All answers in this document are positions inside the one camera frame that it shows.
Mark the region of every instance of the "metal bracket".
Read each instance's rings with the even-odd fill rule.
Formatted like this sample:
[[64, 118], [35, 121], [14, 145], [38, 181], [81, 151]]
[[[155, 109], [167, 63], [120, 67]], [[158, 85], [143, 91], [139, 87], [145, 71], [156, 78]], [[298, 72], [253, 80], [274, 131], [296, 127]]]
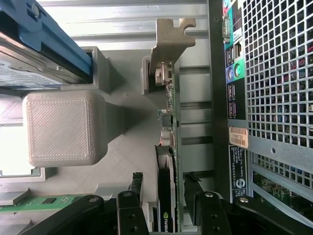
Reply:
[[174, 64], [188, 47], [196, 44], [196, 39], [187, 37], [185, 29], [196, 27], [194, 18], [179, 20], [179, 27], [174, 27], [172, 19], [156, 20], [156, 46], [151, 51], [149, 74], [154, 74], [161, 68], [162, 62]]

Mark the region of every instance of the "green ps/2 port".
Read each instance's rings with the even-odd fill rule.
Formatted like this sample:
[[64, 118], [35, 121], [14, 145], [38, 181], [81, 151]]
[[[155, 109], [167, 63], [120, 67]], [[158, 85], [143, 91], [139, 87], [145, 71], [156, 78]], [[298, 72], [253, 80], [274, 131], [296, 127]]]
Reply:
[[235, 74], [235, 77], [239, 77], [240, 74], [241, 74], [241, 66], [240, 64], [236, 64], [235, 67], [234, 67], [234, 74]]

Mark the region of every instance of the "screw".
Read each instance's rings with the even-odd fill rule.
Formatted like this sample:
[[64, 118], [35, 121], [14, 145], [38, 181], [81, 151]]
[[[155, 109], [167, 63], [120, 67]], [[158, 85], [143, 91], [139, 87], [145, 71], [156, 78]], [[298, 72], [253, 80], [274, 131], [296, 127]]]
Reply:
[[33, 3], [33, 5], [31, 6], [31, 9], [34, 12], [35, 17], [38, 18], [40, 16], [40, 11], [39, 11], [38, 6], [35, 3]]
[[126, 192], [126, 193], [123, 194], [123, 196], [124, 196], [124, 197], [129, 197], [131, 194], [132, 194], [132, 193], [130, 193], [130, 192]]
[[57, 66], [56, 71], [64, 71], [64, 68], [61, 66]]
[[213, 197], [214, 195], [213, 195], [211, 192], [206, 192], [206, 193], [205, 193], [205, 196], [206, 196], [206, 197]]
[[94, 197], [94, 198], [92, 198], [92, 199], [89, 199], [89, 202], [96, 202], [96, 201], [98, 201], [98, 198], [97, 198], [97, 197]]
[[239, 200], [240, 200], [242, 203], [248, 203], [248, 202], [249, 202], [249, 200], [246, 199], [245, 197], [241, 197]]

